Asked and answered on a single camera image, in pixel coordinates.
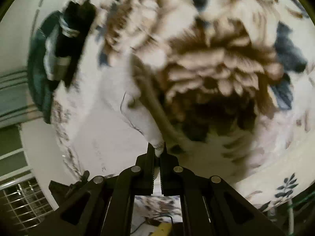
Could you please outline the beige long sleeve shirt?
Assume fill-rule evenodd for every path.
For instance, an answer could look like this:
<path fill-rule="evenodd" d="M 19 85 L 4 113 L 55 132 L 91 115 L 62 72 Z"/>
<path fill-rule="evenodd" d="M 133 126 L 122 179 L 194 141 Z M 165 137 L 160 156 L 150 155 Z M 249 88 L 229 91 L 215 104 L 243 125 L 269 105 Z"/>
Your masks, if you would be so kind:
<path fill-rule="evenodd" d="M 134 54 L 124 55 L 121 66 L 121 114 L 153 146 L 157 157 L 164 147 L 172 154 L 190 155 L 194 144 L 171 125 L 154 93 L 149 69 Z"/>

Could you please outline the window metal grille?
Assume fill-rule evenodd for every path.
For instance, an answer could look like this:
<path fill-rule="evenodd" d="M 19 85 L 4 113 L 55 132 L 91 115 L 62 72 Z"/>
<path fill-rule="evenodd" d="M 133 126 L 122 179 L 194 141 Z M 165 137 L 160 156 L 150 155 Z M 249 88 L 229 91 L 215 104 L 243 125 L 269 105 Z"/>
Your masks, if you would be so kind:
<path fill-rule="evenodd" d="M 1 220 L 14 235 L 27 235 L 52 212 L 34 177 L 1 190 Z"/>

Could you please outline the dark green folded blanket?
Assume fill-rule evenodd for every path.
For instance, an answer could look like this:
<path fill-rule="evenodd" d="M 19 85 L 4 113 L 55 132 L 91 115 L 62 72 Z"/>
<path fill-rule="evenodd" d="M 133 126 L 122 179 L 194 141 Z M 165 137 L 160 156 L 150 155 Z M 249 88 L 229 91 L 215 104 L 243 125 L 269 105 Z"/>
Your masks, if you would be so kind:
<path fill-rule="evenodd" d="M 44 68 L 44 56 L 46 54 L 45 43 L 52 34 L 54 28 L 59 25 L 61 12 L 52 12 L 36 30 L 31 38 L 27 60 L 27 79 L 31 98 L 37 109 L 43 114 L 45 123 L 51 123 L 51 108 L 53 92 L 58 83 L 48 80 Z"/>

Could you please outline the green grey curtain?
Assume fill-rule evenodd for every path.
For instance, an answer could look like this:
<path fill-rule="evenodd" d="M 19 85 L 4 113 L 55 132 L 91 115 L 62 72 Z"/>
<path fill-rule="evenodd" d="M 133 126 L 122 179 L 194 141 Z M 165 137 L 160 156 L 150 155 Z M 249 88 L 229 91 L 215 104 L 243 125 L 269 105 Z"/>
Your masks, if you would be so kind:
<path fill-rule="evenodd" d="M 43 116 L 32 100 L 26 69 L 1 73 L 0 106 L 1 128 Z"/>

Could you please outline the teal plastic basket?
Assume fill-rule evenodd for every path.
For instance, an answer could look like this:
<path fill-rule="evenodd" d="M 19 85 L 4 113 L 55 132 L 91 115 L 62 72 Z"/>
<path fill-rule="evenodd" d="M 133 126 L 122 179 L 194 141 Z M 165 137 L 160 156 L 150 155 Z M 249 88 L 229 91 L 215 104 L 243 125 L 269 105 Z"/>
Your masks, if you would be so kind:
<path fill-rule="evenodd" d="M 285 235 L 314 236 L 314 191 L 301 193 L 266 215 Z"/>

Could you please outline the floral bed sheet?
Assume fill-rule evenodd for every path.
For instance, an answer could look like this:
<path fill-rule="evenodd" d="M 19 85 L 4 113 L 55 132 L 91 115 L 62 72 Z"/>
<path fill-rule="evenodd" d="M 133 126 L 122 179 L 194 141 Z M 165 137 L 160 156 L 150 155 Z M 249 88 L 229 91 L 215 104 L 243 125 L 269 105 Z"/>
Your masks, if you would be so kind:
<path fill-rule="evenodd" d="M 82 4 L 85 0 L 66 0 Z M 269 210 L 314 183 L 314 8 L 307 0 L 90 0 L 96 14 L 52 121 L 74 178 L 116 176 L 149 144 L 121 114 L 121 62 L 149 69 L 175 155 Z"/>

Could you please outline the black grey striped folded sweater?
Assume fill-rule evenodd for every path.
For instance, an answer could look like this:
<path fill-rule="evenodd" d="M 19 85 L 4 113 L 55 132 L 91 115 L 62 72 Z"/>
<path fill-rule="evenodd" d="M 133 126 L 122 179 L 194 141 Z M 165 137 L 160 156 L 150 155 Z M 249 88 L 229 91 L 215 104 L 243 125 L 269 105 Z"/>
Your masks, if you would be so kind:
<path fill-rule="evenodd" d="M 95 6 L 90 0 L 82 4 L 70 1 L 60 13 L 45 44 L 44 67 L 52 91 L 61 81 L 70 85 L 95 14 Z"/>

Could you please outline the white bed headboard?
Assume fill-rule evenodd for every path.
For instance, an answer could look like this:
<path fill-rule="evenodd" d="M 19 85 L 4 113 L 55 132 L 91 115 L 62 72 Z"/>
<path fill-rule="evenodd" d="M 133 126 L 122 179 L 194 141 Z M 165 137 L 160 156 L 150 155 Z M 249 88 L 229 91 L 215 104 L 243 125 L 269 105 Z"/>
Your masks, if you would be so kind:
<path fill-rule="evenodd" d="M 32 32 L 64 0 L 14 0 L 1 20 L 1 72 L 26 65 Z"/>

